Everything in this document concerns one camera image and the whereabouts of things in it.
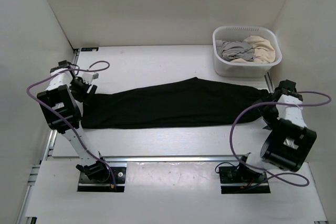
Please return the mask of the black trousers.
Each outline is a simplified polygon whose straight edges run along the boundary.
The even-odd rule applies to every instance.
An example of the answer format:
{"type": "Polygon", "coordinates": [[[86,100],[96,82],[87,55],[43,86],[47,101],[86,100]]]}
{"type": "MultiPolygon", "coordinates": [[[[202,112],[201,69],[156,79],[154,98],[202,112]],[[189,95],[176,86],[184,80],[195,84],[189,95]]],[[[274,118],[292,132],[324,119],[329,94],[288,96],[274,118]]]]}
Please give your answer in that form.
{"type": "Polygon", "coordinates": [[[150,129],[231,125],[265,89],[197,77],[123,91],[96,93],[83,107],[84,129],[150,129]]]}

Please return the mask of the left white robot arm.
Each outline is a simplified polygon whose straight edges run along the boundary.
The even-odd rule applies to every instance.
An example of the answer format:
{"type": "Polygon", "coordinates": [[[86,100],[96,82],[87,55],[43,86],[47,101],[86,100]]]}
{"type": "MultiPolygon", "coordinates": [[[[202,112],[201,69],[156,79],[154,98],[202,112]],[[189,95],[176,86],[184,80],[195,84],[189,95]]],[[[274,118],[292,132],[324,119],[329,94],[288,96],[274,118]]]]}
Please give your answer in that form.
{"type": "Polygon", "coordinates": [[[92,81],[97,73],[79,74],[75,65],[64,60],[50,70],[55,75],[47,89],[37,94],[48,126],[68,140],[80,158],[76,169],[90,180],[105,182],[110,169],[100,152],[91,145],[82,126],[83,106],[89,104],[97,90],[92,81]]]}

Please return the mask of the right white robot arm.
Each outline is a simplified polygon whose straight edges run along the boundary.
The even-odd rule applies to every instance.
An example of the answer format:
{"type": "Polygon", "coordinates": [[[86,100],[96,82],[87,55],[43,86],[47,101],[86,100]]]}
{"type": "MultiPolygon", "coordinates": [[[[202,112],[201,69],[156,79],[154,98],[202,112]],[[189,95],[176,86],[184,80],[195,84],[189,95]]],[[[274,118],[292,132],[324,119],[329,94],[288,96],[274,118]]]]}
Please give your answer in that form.
{"type": "Polygon", "coordinates": [[[279,168],[280,170],[297,172],[310,152],[317,133],[308,129],[299,105],[303,98],[296,90],[296,83],[290,80],[281,81],[274,93],[255,102],[280,102],[294,104],[263,105],[257,108],[270,131],[259,154],[248,153],[242,157],[245,164],[239,163],[236,177],[247,182],[254,176],[260,176],[263,169],[279,168]]]}

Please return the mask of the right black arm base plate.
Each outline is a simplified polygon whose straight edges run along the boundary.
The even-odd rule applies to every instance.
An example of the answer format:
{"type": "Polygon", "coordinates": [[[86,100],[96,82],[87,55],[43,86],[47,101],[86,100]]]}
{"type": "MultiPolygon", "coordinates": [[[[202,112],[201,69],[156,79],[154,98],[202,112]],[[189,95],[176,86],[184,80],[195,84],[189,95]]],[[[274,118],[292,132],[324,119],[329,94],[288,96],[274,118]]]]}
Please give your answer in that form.
{"type": "Polygon", "coordinates": [[[265,173],[255,172],[241,164],[219,163],[215,167],[219,175],[221,194],[269,194],[265,173]]]}

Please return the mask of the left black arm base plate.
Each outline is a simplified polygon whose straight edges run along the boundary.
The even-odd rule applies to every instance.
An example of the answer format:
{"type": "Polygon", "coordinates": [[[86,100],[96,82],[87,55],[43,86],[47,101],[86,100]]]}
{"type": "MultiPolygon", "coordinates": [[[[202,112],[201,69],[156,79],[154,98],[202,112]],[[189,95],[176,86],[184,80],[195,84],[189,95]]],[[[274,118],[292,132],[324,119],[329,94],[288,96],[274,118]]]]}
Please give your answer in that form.
{"type": "Polygon", "coordinates": [[[127,168],[124,166],[111,167],[116,185],[112,181],[112,176],[103,176],[101,179],[89,179],[83,172],[80,173],[77,191],[91,193],[123,193],[125,189],[125,181],[127,168]]]}

